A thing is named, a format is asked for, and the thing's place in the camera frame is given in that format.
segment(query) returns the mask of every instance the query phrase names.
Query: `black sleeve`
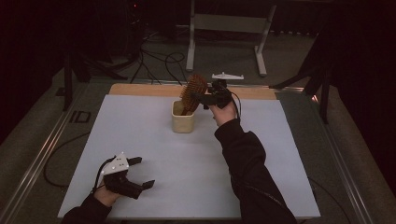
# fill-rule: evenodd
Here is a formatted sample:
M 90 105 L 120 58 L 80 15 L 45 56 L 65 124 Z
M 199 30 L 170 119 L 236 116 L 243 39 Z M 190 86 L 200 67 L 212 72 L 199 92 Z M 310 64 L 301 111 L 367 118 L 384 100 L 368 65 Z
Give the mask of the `black sleeve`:
M 64 215 L 62 224 L 101 224 L 105 223 L 111 207 L 100 203 L 90 194 L 80 207 L 75 207 Z
M 231 174 L 244 223 L 297 223 L 273 178 L 264 165 L 265 150 L 252 132 L 245 133 L 238 119 L 215 132 Z

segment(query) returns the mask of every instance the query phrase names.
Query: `brush bristles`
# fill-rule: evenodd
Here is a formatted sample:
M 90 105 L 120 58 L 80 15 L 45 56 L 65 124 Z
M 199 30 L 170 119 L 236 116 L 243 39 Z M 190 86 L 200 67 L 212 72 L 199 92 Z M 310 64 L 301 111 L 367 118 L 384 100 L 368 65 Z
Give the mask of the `brush bristles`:
M 189 77 L 187 86 L 183 88 L 183 91 L 180 94 L 181 102 L 183 103 L 184 110 L 194 112 L 199 102 L 195 99 L 191 98 L 192 92 L 197 92 L 204 94 L 207 90 L 207 82 L 200 75 L 192 75 Z

